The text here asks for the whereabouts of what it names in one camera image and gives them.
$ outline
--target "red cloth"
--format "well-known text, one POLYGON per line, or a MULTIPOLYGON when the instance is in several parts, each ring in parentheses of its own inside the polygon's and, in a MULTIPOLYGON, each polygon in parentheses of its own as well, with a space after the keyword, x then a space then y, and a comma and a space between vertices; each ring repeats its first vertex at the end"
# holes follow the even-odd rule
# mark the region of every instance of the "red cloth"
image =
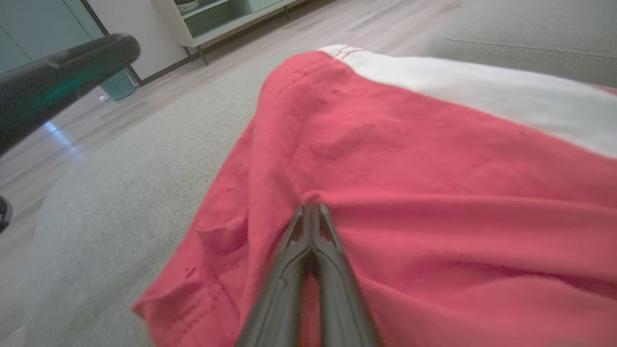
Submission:
POLYGON ((615 192, 613 159, 302 54, 133 309, 158 346, 233 346, 294 209, 322 202, 388 346, 613 346, 615 192))

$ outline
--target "teal wastebasket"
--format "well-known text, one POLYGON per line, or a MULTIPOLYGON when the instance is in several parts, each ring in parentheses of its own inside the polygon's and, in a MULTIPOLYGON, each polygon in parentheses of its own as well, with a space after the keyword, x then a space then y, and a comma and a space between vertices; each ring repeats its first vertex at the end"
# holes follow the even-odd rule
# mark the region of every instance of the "teal wastebasket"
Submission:
POLYGON ((135 91, 135 86, 126 70, 121 70, 101 83, 101 88, 113 100, 124 99, 135 91))

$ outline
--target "white fabric panel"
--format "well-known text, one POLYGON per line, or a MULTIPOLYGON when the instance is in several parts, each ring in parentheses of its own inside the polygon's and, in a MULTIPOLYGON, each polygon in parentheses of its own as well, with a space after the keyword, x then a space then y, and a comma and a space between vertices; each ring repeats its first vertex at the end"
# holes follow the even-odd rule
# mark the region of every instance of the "white fabric panel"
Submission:
POLYGON ((430 57, 389 57, 344 45, 320 51, 368 80, 471 107, 617 157, 617 96, 594 86, 430 57))

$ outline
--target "sofa cushion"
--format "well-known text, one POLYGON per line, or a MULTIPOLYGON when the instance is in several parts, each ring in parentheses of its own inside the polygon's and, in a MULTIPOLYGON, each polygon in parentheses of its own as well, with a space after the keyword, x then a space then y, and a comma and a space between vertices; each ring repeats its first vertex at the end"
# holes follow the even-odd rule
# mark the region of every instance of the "sofa cushion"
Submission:
POLYGON ((293 53, 256 58, 183 97, 53 187, 30 254, 27 346, 152 344, 131 305, 186 233, 266 76, 293 53))
POLYGON ((617 1, 472 0, 429 56, 617 86, 617 1))

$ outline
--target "floor plank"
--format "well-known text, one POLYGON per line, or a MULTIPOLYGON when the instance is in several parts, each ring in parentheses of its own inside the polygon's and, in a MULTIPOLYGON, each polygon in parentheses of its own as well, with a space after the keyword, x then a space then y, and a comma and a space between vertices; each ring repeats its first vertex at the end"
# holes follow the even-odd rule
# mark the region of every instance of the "floor plank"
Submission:
POLYGON ((67 170, 196 88, 258 54, 344 43, 417 56, 464 0, 317 0, 261 23, 242 37, 138 89, 120 102, 73 107, 0 159, 0 194, 14 207, 0 234, 0 347, 23 345, 27 250, 47 192, 67 170))

